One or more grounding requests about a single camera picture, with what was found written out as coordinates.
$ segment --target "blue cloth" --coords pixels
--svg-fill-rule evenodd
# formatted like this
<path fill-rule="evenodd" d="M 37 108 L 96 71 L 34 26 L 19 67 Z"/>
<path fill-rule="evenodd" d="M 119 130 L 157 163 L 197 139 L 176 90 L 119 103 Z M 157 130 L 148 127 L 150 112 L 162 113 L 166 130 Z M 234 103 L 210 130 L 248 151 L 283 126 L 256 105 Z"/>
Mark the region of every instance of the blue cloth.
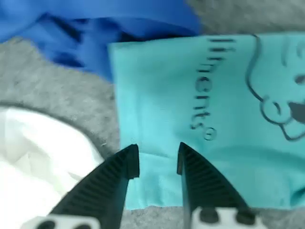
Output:
<path fill-rule="evenodd" d="M 180 142 L 251 207 L 305 206 L 305 33 L 112 46 L 121 146 L 137 143 L 127 209 L 181 206 Z"/>
<path fill-rule="evenodd" d="M 29 39 L 51 61 L 112 80 L 107 44 L 200 33 L 183 0 L 0 0 L 0 42 Z"/>

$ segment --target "cartoon drawing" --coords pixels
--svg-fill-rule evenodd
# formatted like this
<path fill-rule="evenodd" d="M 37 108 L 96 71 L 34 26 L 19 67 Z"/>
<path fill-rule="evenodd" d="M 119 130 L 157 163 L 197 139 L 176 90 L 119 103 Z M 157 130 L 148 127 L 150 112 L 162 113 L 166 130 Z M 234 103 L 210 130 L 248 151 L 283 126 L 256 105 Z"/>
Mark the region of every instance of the cartoon drawing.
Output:
<path fill-rule="evenodd" d="M 264 119 L 279 126 L 288 141 L 299 140 L 305 136 L 305 38 L 253 37 L 247 87 Z"/>

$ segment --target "white fabric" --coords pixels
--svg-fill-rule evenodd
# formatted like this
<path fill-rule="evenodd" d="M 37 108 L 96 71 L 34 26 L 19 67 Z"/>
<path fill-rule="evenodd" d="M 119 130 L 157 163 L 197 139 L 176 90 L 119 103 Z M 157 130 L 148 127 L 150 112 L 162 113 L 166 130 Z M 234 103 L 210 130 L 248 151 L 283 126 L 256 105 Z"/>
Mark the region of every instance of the white fabric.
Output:
<path fill-rule="evenodd" d="M 47 115 L 0 108 L 0 228 L 44 216 L 103 160 L 75 128 Z"/>

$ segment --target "gray carpet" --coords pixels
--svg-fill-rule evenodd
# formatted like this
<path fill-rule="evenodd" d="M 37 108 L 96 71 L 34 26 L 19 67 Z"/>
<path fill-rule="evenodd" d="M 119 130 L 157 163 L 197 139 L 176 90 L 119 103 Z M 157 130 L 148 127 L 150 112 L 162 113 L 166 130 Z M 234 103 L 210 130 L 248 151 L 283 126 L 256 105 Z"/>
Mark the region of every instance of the gray carpet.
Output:
<path fill-rule="evenodd" d="M 205 33 L 305 31 L 304 0 L 191 0 Z M 0 102 L 66 119 L 92 137 L 107 157 L 118 149 L 113 88 L 98 76 L 53 65 L 28 42 L 0 45 Z M 260 210 L 273 229 L 305 228 L 304 210 Z M 123 229 L 182 229 L 181 208 L 126 211 Z"/>

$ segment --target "teal t-shirt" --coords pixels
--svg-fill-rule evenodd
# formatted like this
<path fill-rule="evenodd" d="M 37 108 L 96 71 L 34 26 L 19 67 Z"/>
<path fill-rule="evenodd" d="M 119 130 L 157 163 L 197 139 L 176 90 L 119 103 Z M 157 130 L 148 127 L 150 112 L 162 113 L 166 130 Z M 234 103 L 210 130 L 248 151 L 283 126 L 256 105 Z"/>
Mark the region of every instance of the teal t-shirt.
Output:
<path fill-rule="evenodd" d="M 117 43 L 110 53 L 121 146 L 140 149 L 127 209 L 182 205 L 180 142 L 250 206 L 305 205 L 305 34 Z"/>

